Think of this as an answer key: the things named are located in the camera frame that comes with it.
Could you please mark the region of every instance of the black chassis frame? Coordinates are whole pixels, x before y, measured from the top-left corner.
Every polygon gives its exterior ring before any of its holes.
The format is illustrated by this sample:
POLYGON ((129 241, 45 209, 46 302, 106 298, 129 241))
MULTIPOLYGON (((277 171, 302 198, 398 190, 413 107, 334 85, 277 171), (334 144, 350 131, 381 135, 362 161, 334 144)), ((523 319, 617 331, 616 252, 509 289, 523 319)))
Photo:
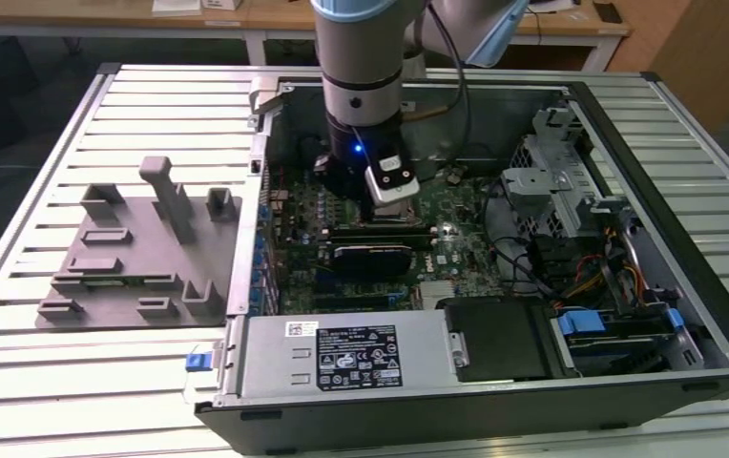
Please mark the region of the black chassis frame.
MULTIPOLYGON (((315 78, 290 82, 319 83, 315 78)), ((407 83, 441 84, 439 80, 407 83)), ((471 85, 561 87, 577 102, 622 172, 645 216, 729 341, 729 292, 664 196, 581 81, 470 79, 471 85)), ((569 388, 511 388, 479 394, 395 396, 373 400, 214 406, 195 415, 243 454, 374 448, 570 430, 634 427, 696 402, 729 398, 729 376, 666 379, 569 388)))

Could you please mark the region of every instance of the slotted aluminum table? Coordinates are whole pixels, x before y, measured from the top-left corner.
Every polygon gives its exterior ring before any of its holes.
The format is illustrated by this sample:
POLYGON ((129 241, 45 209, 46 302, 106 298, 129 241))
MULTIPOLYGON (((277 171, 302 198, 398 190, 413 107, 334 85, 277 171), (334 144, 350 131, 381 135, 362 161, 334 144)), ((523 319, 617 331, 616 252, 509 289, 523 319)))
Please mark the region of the slotted aluminum table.
MULTIPOLYGON (((584 80, 729 289, 729 158, 661 83, 640 74, 475 71, 481 79, 584 80)), ((0 457, 231 457, 193 403, 215 375, 186 376, 183 357, 222 328, 46 333, 34 326, 85 212, 89 183, 147 196, 138 166, 167 155, 191 196, 229 185, 243 195, 263 138, 250 128, 258 76, 318 77, 313 68, 123 66, 99 74, 0 240, 0 457)), ((430 78, 454 79, 449 71, 430 78)), ((602 167, 602 174, 613 174, 602 167)), ((642 427, 338 452, 354 456, 728 456, 729 401, 642 427)))

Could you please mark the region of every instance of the power supply label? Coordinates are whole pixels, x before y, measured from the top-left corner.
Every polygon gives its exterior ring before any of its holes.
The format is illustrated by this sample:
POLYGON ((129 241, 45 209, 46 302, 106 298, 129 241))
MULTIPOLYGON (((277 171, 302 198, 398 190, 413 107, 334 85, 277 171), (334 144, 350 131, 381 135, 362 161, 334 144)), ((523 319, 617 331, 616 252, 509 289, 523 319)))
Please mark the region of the power supply label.
POLYGON ((317 374, 322 391, 402 386, 395 326, 318 329, 317 374))

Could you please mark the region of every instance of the motherboard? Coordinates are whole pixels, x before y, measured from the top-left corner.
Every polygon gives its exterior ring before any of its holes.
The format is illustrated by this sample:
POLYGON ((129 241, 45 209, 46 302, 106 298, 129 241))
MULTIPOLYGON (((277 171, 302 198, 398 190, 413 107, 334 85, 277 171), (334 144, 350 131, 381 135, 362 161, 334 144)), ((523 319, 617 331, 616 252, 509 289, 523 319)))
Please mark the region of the motherboard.
POLYGON ((449 296, 503 294, 495 254, 487 241, 482 205, 486 178, 443 177, 422 187, 413 200, 377 209, 370 222, 351 201, 338 199, 310 174, 295 169, 271 174, 270 201, 281 293, 281 315, 366 310, 411 310, 423 307, 430 286, 443 287, 449 296), (414 239, 429 246, 409 253, 409 269, 382 279, 341 276, 331 267, 329 234, 355 233, 357 244, 367 236, 398 231, 405 244, 414 239))

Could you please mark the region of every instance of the green circuit board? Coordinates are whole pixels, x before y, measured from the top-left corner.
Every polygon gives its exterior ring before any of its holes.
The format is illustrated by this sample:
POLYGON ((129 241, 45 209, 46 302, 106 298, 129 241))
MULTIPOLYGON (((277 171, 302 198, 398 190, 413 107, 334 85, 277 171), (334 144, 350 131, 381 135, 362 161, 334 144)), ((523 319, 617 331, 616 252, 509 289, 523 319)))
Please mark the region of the green circuit board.
POLYGON ((281 315, 334 311, 318 309, 317 299, 369 296, 389 296, 390 310, 421 309, 415 288, 422 281, 450 281, 461 297, 503 294, 483 224, 477 218, 486 197, 485 179, 467 179, 451 186, 438 178, 422 186, 410 203, 406 224, 433 226, 437 243, 433 251, 413 253, 403 276, 379 282, 335 279, 326 264, 329 248, 322 242, 322 229, 358 227, 357 205, 334 197, 302 173, 286 171, 273 182, 281 315))

